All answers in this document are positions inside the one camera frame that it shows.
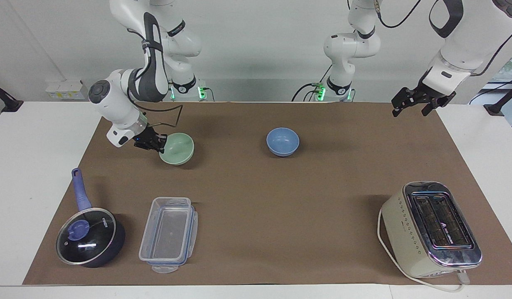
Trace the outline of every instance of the table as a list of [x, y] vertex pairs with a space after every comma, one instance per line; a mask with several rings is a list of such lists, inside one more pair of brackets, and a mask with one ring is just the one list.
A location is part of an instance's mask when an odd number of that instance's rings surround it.
[[[284, 103], [302, 105], [301, 103]], [[512, 242], [512, 128], [481, 106], [438, 111]], [[436, 298], [423, 286], [20, 286], [100, 119], [85, 102], [26, 102], [0, 116], [0, 298]], [[454, 298], [512, 298], [512, 286], [469, 286]]]

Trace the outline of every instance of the toaster slot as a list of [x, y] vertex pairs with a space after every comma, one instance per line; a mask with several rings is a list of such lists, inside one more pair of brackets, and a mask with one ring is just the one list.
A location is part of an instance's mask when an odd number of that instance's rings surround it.
[[416, 194], [412, 198], [434, 248], [472, 248], [468, 231], [446, 195]]

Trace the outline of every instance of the bowl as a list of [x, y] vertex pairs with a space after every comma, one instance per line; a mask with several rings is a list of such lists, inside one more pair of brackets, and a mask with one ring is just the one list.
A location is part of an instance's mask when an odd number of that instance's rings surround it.
[[287, 157], [294, 153], [300, 144], [298, 135], [287, 127], [277, 127], [267, 134], [267, 146], [271, 153]]
[[164, 152], [159, 153], [160, 158], [170, 165], [182, 165], [193, 156], [195, 144], [192, 138], [184, 133], [174, 133], [167, 136]]

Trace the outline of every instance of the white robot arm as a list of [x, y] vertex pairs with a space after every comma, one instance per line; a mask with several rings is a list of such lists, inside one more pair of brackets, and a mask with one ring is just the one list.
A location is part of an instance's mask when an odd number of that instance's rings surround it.
[[201, 100], [199, 80], [188, 60], [201, 53], [201, 39], [186, 28], [186, 22], [176, 12], [174, 0], [152, 0], [150, 11], [161, 26], [163, 57], [173, 84], [171, 99]]
[[165, 0], [110, 0], [110, 11], [117, 21], [127, 31], [142, 38], [145, 57], [143, 68], [115, 70], [89, 90], [90, 102], [112, 122], [106, 136], [117, 147], [133, 139], [136, 147], [163, 152], [165, 135], [155, 132], [133, 100], [160, 102], [167, 95], [169, 80], [165, 72], [164, 41], [168, 41], [169, 53], [188, 56], [200, 53], [200, 42], [184, 30], [182, 19], [172, 15], [171, 3]]
[[326, 39], [324, 53], [332, 61], [332, 71], [324, 81], [324, 99], [346, 100], [355, 73], [355, 66], [349, 59], [371, 57], [380, 50], [380, 37], [374, 26], [377, 19], [373, 0], [353, 0], [348, 20], [355, 32]]
[[[401, 89], [391, 101], [393, 115], [404, 108], [427, 104], [422, 113], [444, 107], [455, 96], [455, 89], [512, 36], [511, 0], [443, 0], [449, 19], [442, 27], [430, 23], [445, 38], [444, 46], [429, 64], [418, 86]], [[437, 0], [435, 5], [442, 5]]]

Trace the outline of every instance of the cable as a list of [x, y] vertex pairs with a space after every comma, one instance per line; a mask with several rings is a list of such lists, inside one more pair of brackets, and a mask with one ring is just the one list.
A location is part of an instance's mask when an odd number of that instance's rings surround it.
[[145, 40], [145, 38], [143, 37], [143, 35], [139, 34], [137, 31], [135, 30], [132, 30], [130, 28], [127, 28], [127, 32], [130, 32], [130, 33], [133, 33], [133, 34], [138, 34], [139, 37], [142, 38], [142, 40]]
[[354, 91], [354, 95], [353, 96], [350, 96], [350, 98], [352, 99], [351, 102], [354, 102], [354, 98], [355, 98], [355, 95], [356, 95], [356, 90], [353, 88], [350, 93], [352, 93]]
[[302, 89], [305, 89], [306, 87], [309, 87], [309, 86], [313, 86], [313, 83], [308, 83], [308, 84], [304, 84], [301, 88], [298, 89], [298, 91], [296, 91], [295, 95], [293, 96], [293, 98], [291, 99], [291, 102], [294, 102], [295, 101], [295, 98], [296, 96], [298, 95], [298, 93], [300, 93], [300, 91]]
[[[378, 240], [380, 241], [380, 243], [382, 243], [382, 246], [385, 249], [385, 252], [387, 252], [389, 257], [391, 258], [391, 261], [393, 261], [394, 265], [398, 268], [398, 270], [400, 270], [400, 272], [402, 272], [402, 274], [404, 274], [404, 276], [406, 276], [410, 280], [413, 280], [414, 282], [418, 282], [418, 283], [423, 284], [425, 286], [432, 287], [434, 289], [438, 289], [440, 291], [445, 291], [445, 292], [449, 292], [449, 293], [457, 293], [457, 292], [461, 291], [463, 289], [463, 287], [465, 287], [464, 284], [460, 284], [459, 287], [457, 287], [457, 289], [447, 289], [447, 288], [443, 288], [443, 287], [440, 287], [440, 286], [436, 286], [434, 284], [429, 284], [427, 282], [423, 282], [422, 280], [419, 280], [417, 278], [414, 278], [414, 277], [411, 277], [411, 276], [407, 275], [404, 272], [404, 270], [402, 270], [400, 265], [398, 265], [398, 263], [394, 259], [393, 255], [391, 255], [391, 252], [389, 252], [389, 249], [387, 249], [387, 246], [385, 246], [385, 243], [382, 240], [382, 237], [380, 236], [380, 223], [381, 223], [381, 219], [382, 219], [382, 209], [380, 209], [380, 212], [378, 213]], [[463, 270], [463, 271], [461, 271], [461, 273], [465, 274], [465, 276], [466, 276], [466, 271]]]
[[212, 93], [212, 100], [214, 102], [216, 101], [216, 97], [214, 97], [214, 91], [210, 87], [204, 87], [202, 90], [203, 91], [210, 91]]
[[[145, 67], [145, 70], [147, 70], [147, 69], [148, 69], [148, 67], [149, 67], [150, 63], [151, 63], [151, 59], [149, 59], [148, 64], [147, 64], [147, 66]], [[140, 74], [140, 76], [136, 76], [136, 74], [134, 74], [134, 76], [135, 76], [135, 77], [134, 77], [134, 79], [133, 79], [133, 81], [132, 81], [132, 84], [135, 84], [135, 83], [136, 83], [136, 81], [140, 78], [141, 74]], [[156, 109], [149, 109], [149, 108], [142, 107], [142, 106], [140, 106], [140, 105], [136, 104], [136, 102], [134, 102], [134, 101], [132, 100], [132, 98], [131, 98], [131, 96], [130, 96], [130, 88], [129, 88], [128, 86], [127, 86], [127, 98], [128, 98], [128, 100], [130, 100], [130, 102], [131, 102], [134, 106], [136, 106], [137, 108], [139, 108], [139, 109], [141, 109], [141, 110], [145, 110], [145, 111], [150, 111], [150, 112], [168, 112], [168, 111], [172, 111], [172, 110], [176, 110], [176, 109], [180, 108], [180, 110], [178, 111], [177, 121], [176, 121], [176, 123], [175, 123], [174, 125], [170, 125], [170, 124], [168, 124], [168, 123], [158, 123], [158, 124], [157, 124], [157, 125], [168, 125], [169, 127], [176, 127], [176, 126], [178, 125], [178, 120], [180, 119], [180, 114], [182, 114], [182, 108], [183, 108], [183, 105], [178, 105], [178, 106], [173, 107], [173, 108], [168, 108], [168, 109], [159, 109], [159, 110], [156, 110]]]
[[[332, 68], [332, 65], [330, 64], [330, 66], [328, 67], [328, 70], [326, 70], [326, 72], [324, 73], [324, 75], [321, 77], [321, 79], [319, 80], [319, 83], [322, 82], [322, 80], [324, 79], [324, 77], [326, 76], [326, 74], [328, 74], [328, 72], [330, 72], [330, 68]], [[315, 90], [317, 90], [317, 87], [315, 87], [313, 89], [313, 93], [311, 94], [310, 96], [310, 99], [308, 100], [308, 102], [311, 102], [311, 98], [313, 97], [313, 95], [315, 94]]]
[[413, 6], [413, 8], [408, 12], [408, 15], [406, 15], [406, 17], [400, 21], [400, 23], [396, 24], [396, 25], [387, 25], [383, 20], [382, 20], [382, 12], [380, 11], [380, 4], [378, 2], [378, 0], [374, 0], [374, 9], [376, 10], [376, 14], [378, 15], [378, 19], [380, 19], [380, 23], [382, 23], [383, 26], [387, 27], [387, 28], [390, 28], [390, 29], [393, 29], [393, 28], [396, 28], [400, 25], [402, 25], [404, 22], [406, 22], [406, 20], [408, 19], [408, 17], [413, 13], [413, 11], [415, 10], [415, 8], [417, 8], [417, 6], [419, 5], [419, 3], [421, 2], [422, 0], [418, 0], [415, 5]]
[[475, 96], [474, 98], [472, 98], [472, 100], [470, 100], [470, 102], [468, 102], [468, 104], [469, 104], [469, 105], [470, 105], [470, 104], [472, 104], [472, 102], [473, 102], [474, 100], [476, 100], [476, 98], [477, 98], [478, 96], [480, 96], [480, 95], [484, 95], [484, 94], [486, 94], [486, 93], [490, 93], [491, 91], [495, 91], [495, 90], [497, 90], [497, 89], [499, 89], [499, 88], [501, 88], [501, 87], [504, 87], [504, 86], [505, 86], [505, 85], [507, 85], [507, 84], [511, 84], [511, 83], [512, 83], [512, 80], [511, 80], [511, 81], [509, 81], [509, 82], [507, 82], [507, 83], [503, 83], [503, 84], [501, 84], [500, 86], [498, 86], [498, 87], [495, 87], [495, 88], [491, 89], [490, 91], [484, 91], [484, 92], [480, 93], [479, 95]]
[[149, 125], [149, 127], [156, 127], [157, 125], [168, 125], [169, 127], [177, 127], [178, 120], [180, 119], [180, 114], [182, 113], [182, 105], [179, 105], [178, 107], [180, 107], [180, 110], [178, 110], [177, 121], [174, 125], [171, 125], [170, 123], [155, 123], [153, 125]]
[[308, 92], [306, 93], [306, 95], [304, 96], [304, 99], [302, 100], [302, 102], [305, 102], [305, 101], [306, 101], [306, 98], [308, 97], [308, 95], [309, 95], [310, 93], [315, 93], [315, 91], [308, 91]]
[[482, 74], [484, 74], [485, 72], [487, 72], [488, 70], [488, 67], [490, 66], [490, 64], [494, 61], [494, 59], [496, 58], [496, 55], [498, 55], [498, 53], [502, 50], [503, 46], [505, 46], [505, 44], [507, 44], [507, 42], [511, 39], [512, 37], [512, 34], [507, 38], [507, 40], [505, 40], [505, 42], [503, 42], [503, 44], [500, 45], [500, 47], [498, 48], [498, 50], [496, 50], [496, 52], [494, 53], [494, 55], [492, 55], [492, 57], [490, 58], [487, 66], [482, 70], [481, 73], [474, 73], [474, 74], [471, 74], [470, 76], [481, 76]]

